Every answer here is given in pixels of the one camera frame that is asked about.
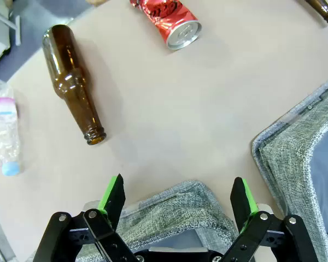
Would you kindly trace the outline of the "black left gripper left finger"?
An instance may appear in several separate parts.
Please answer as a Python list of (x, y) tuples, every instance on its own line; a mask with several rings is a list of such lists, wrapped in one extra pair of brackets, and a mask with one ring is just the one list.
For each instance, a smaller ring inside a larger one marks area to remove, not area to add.
[(113, 176), (98, 208), (72, 217), (54, 213), (37, 248), (34, 261), (76, 261), (84, 245), (93, 244), (104, 261), (136, 261), (136, 256), (116, 232), (125, 203), (124, 180)]

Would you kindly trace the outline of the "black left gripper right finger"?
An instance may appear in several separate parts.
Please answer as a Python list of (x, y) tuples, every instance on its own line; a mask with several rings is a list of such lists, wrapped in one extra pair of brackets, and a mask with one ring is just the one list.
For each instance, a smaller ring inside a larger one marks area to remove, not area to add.
[(318, 261), (303, 219), (284, 219), (258, 208), (245, 179), (236, 177), (230, 194), (239, 235), (222, 261), (252, 261), (259, 247), (269, 247), (276, 261)]

